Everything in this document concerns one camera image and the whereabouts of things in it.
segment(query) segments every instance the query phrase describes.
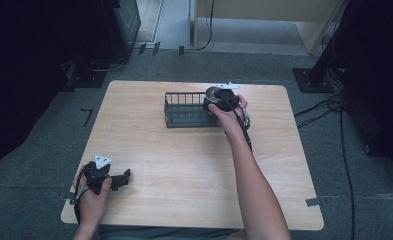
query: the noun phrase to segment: cable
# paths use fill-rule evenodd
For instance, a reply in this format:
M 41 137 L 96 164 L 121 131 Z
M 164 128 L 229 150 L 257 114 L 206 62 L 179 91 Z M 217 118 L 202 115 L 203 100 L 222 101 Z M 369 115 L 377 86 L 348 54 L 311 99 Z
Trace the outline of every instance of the cable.
M 340 81 L 340 76 L 335 72 L 333 67 L 329 67 L 327 69 L 327 74 L 329 79 L 339 90 L 342 90 L 345 87 L 345 85 Z
M 336 50 L 334 49 L 334 36 L 335 36 L 335 34 L 336 34 L 336 25 L 337 25 L 337 22 L 336 23 L 334 23 L 334 28 L 333 28 L 333 37 L 331 38 L 331 49 L 333 50 L 333 56 L 335 57 L 335 59 L 337 59 L 339 62 L 344 62 L 344 61 L 346 61 L 346 57 L 344 56 L 344 55 L 341 55 L 340 57 L 343 57 L 343 59 L 342 60 L 340 60 L 339 58 L 339 56 L 337 56 L 337 54 L 336 54 Z
M 212 40 L 212 18 L 213 18 L 213 16 L 214 16 L 214 3 L 215 3 L 215 0 L 212 0 L 212 5 L 211 5 L 211 16 L 210 16 L 210 20 L 209 20 L 209 32 L 210 32 L 210 34 L 209 34 L 208 42 L 205 44 L 205 46 L 203 46 L 203 47 L 201 47 L 201 48 L 198 48 L 198 49 L 196 49 L 196 50 L 194 50 L 194 51 L 200 51 L 200 50 L 205 49 L 205 48 L 209 45 L 209 43 L 211 42 L 211 40 Z
M 351 175 L 349 174 L 348 168 L 348 160 L 346 158 L 346 148 L 345 148 L 345 138 L 343 134 L 343 108 L 340 110 L 340 139 L 342 142 L 342 154 L 343 154 L 343 162 L 345 163 L 346 177 L 348 178 L 350 197 L 351 197 L 351 239 L 355 239 L 355 199 L 354 199 L 354 190 L 352 187 Z
M 320 116 L 315 117 L 315 118 L 311 118 L 311 119 L 308 119 L 308 120 L 305 120 L 304 122 L 299 124 L 297 127 L 298 128 L 305 127 L 306 125 L 308 125 L 308 124 L 310 124 L 310 123 L 312 123 L 312 122 L 314 122 L 314 121 L 324 117 L 325 115 L 327 115 L 327 114 L 329 114 L 331 112 L 340 111 L 343 108 L 344 102 L 343 101 L 334 100 L 333 98 L 335 98 L 335 97 L 341 97 L 341 95 L 340 94 L 335 94 L 335 95 L 329 97 L 327 100 L 324 100 L 324 101 L 321 101 L 321 102 L 315 104 L 313 107 L 310 107 L 310 108 L 308 108 L 306 110 L 303 110 L 301 112 L 298 112 L 298 113 L 294 114 L 294 117 L 298 117 L 298 116 L 300 116 L 302 114 L 305 114 L 305 113 L 308 113 L 308 112 L 310 112 L 310 111 L 312 111 L 312 110 L 314 110 L 314 109 L 316 109 L 318 107 L 327 106 L 329 108 L 328 111 L 322 113 Z
M 252 150 L 252 142 L 249 138 L 249 134 L 248 131 L 246 130 L 244 123 L 242 121 L 242 119 L 240 118 L 239 114 L 237 114 L 236 110 L 234 110 L 234 108 L 231 106 L 231 104 L 227 101 L 227 99 L 225 99 L 225 97 L 223 97 L 222 95 L 219 95 L 219 97 L 224 100 L 224 102 L 227 103 L 227 105 L 230 107 L 230 109 L 233 111 L 234 115 L 236 116 L 237 121 L 239 122 L 240 128 L 242 128 L 243 131 L 243 135 L 245 136 L 246 142 L 250 148 L 250 150 L 253 152 Z
M 312 123 L 315 120 L 320 119 L 321 117 L 329 114 L 330 112 L 335 112 L 335 111 L 339 111 L 340 112 L 340 139 L 341 139 L 341 145 L 342 145 L 342 155 L 343 155 L 343 162 L 345 165 L 345 171 L 346 171 L 346 177 L 348 179 L 348 185 L 349 185 L 349 191 L 350 191 L 350 199 L 351 199 L 351 221 L 352 221 L 352 226 L 351 226 L 351 239 L 354 240 L 355 239 L 355 199 L 354 199 L 354 191 L 353 191 L 353 186 L 352 186 L 352 179 L 349 173 L 349 168 L 348 168 L 348 160 L 346 157 L 346 147 L 345 147 L 345 137 L 344 137 L 344 131 L 343 131 L 343 112 L 345 110 L 345 102 L 343 100 L 338 101 L 338 100 L 334 100 L 333 98 L 336 97 L 341 97 L 342 95 L 340 94 L 335 94 L 331 97 L 329 97 L 327 100 L 321 101 L 319 103 L 317 103 L 316 105 L 314 105 L 313 107 L 310 107 L 306 110 L 303 110 L 299 113 L 296 113 L 294 116 L 300 116 L 302 114 L 308 113 L 314 109 L 316 109 L 317 107 L 321 107 L 321 106 L 327 106 L 329 108 L 328 111 L 324 112 L 323 114 L 321 114 L 320 116 L 316 117 L 316 118 L 312 118 L 309 120 L 306 120 L 305 122 L 301 123 L 298 125 L 298 128 L 304 127 L 306 125 L 308 125 L 309 123 Z
M 114 68 L 108 68 L 108 69 L 93 69 L 93 72 L 111 72 L 111 71 L 116 71 L 118 69 L 120 69 L 125 62 L 127 62 L 127 58 L 124 58 L 124 60 L 121 62 L 121 64 L 119 64 L 118 66 L 114 67 Z
M 77 181 L 76 181 L 76 183 L 75 183 L 74 198 L 71 199 L 71 201 L 72 201 L 74 204 L 78 204 L 78 200 L 79 200 L 80 196 L 82 195 L 82 194 L 81 194 L 81 195 L 78 196 L 78 198 L 77 198 L 78 191 L 79 191 L 79 188 L 80 188 L 81 178 L 83 177 L 83 174 L 84 174 L 85 171 L 86 171 L 86 166 L 84 166 L 84 167 L 81 169 L 80 173 L 79 173 L 78 176 L 77 176 Z

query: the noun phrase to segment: right hand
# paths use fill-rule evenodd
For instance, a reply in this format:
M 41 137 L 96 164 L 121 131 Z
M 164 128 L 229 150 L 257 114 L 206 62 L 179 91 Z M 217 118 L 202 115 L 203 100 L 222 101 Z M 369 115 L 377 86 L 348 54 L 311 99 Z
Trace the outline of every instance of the right hand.
M 238 94 L 237 97 L 239 98 L 239 106 L 240 107 L 236 108 L 235 111 L 240 116 L 242 121 L 244 121 L 242 109 L 245 109 L 248 106 L 248 102 L 240 94 Z M 236 115 L 233 113 L 233 111 L 224 112 L 221 109 L 219 109 L 217 106 L 215 106 L 214 104 L 209 104 L 208 108 L 213 114 L 215 114 L 218 117 L 218 120 L 219 120 L 218 125 L 220 125 L 224 129 L 224 132 L 226 134 L 229 134 L 229 133 L 242 133 L 243 134 L 240 124 L 239 124 L 238 120 L 236 119 Z

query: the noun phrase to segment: black controller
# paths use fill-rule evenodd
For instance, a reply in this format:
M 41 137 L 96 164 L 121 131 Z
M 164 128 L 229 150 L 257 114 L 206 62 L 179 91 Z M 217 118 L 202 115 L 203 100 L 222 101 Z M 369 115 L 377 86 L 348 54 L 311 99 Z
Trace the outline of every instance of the black controller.
M 85 166 L 84 176 L 87 180 L 87 186 L 93 190 L 97 195 L 100 194 L 102 189 L 102 183 L 106 178 L 112 178 L 112 191 L 118 190 L 119 187 L 128 185 L 128 180 L 130 179 L 131 171 L 128 169 L 124 172 L 124 175 L 109 176 L 110 164 L 105 165 L 101 169 L 97 169 L 95 162 L 89 162 Z
M 239 97 L 234 95 L 234 92 L 231 89 L 212 87 L 208 88 L 205 95 L 206 97 L 203 100 L 203 109 L 207 111 L 209 111 L 208 105 L 210 103 L 225 112 L 230 112 L 239 106 Z

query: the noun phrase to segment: black stand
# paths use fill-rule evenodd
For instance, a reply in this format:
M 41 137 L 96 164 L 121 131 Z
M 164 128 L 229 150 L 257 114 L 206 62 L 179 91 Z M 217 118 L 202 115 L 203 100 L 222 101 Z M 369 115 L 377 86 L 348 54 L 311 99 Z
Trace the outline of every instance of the black stand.
M 311 78 L 312 69 L 293 68 L 293 75 L 302 93 L 334 93 L 331 81 L 324 76 L 320 81 Z
M 79 70 L 75 67 L 69 76 L 68 83 L 64 88 L 65 92 L 73 92 L 75 88 L 101 88 L 105 80 L 106 71 Z

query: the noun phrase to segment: wire basket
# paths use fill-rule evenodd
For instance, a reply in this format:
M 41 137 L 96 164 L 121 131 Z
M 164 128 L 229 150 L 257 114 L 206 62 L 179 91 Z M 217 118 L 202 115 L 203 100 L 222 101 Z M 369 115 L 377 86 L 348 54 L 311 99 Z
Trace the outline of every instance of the wire basket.
M 203 109 L 204 92 L 165 93 L 167 128 L 217 127 L 217 117 Z

